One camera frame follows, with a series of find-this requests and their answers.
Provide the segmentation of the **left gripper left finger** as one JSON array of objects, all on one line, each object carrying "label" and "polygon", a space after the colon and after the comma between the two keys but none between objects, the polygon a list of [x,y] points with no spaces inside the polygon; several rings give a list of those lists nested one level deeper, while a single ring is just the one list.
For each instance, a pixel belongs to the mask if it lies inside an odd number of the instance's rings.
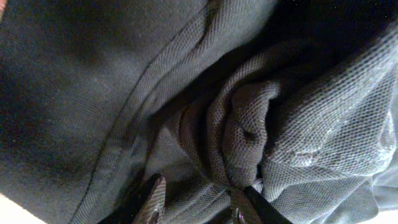
[{"label": "left gripper left finger", "polygon": [[99,224],[160,224],[165,212],[166,179],[154,174]]}]

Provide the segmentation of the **black t-shirt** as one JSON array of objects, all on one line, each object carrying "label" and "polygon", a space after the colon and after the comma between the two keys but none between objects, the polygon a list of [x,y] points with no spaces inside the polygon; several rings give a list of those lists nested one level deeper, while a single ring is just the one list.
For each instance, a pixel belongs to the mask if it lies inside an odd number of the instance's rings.
[{"label": "black t-shirt", "polygon": [[397,208],[396,1],[9,1],[1,193],[47,223],[292,223]]}]

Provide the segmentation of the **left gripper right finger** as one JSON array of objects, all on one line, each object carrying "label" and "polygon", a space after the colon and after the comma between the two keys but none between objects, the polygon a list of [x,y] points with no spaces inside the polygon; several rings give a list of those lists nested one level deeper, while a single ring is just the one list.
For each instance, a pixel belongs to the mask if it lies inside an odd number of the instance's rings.
[{"label": "left gripper right finger", "polygon": [[292,224],[252,186],[231,191],[231,214],[234,224]]}]

